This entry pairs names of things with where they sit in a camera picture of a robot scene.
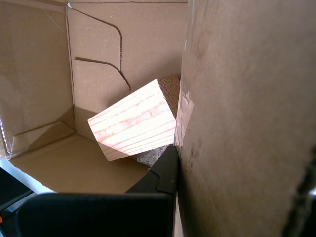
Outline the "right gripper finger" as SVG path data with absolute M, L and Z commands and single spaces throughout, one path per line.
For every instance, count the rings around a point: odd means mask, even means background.
M 16 216 L 20 237 L 171 237 L 179 157 L 168 146 L 124 194 L 35 196 Z

